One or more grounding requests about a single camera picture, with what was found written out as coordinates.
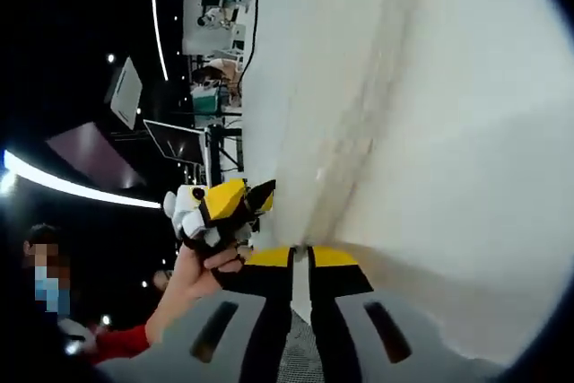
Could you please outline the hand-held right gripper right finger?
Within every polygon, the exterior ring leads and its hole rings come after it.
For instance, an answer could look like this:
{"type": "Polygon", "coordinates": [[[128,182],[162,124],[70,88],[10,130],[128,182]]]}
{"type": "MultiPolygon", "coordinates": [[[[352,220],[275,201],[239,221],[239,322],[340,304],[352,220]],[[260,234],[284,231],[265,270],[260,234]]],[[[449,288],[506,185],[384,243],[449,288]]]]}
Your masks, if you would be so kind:
{"type": "Polygon", "coordinates": [[[311,326],[327,382],[493,382],[500,374],[449,348],[422,312],[375,290],[350,254],[308,252],[311,326]]]}

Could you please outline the person's left hand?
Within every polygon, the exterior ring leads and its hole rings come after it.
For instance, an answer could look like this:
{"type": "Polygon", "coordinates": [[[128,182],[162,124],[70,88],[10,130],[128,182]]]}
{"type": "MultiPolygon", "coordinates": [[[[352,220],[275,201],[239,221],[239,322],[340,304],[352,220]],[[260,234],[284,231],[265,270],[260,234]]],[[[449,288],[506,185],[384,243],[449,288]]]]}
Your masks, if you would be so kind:
{"type": "Polygon", "coordinates": [[[164,297],[193,300],[217,292],[222,287],[218,275],[236,274],[243,260],[235,247],[208,258],[201,258],[192,248],[182,245],[164,297]]]}

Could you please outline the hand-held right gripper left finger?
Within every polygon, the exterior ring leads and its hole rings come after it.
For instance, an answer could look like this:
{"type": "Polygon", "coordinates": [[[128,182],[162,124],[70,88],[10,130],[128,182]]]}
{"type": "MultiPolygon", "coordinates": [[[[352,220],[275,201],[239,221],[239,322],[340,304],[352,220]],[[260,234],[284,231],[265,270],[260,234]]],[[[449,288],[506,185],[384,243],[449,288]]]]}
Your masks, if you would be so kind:
{"type": "Polygon", "coordinates": [[[293,251],[254,254],[197,300],[161,342],[100,365],[108,382],[275,382],[291,329],[293,251]]]}

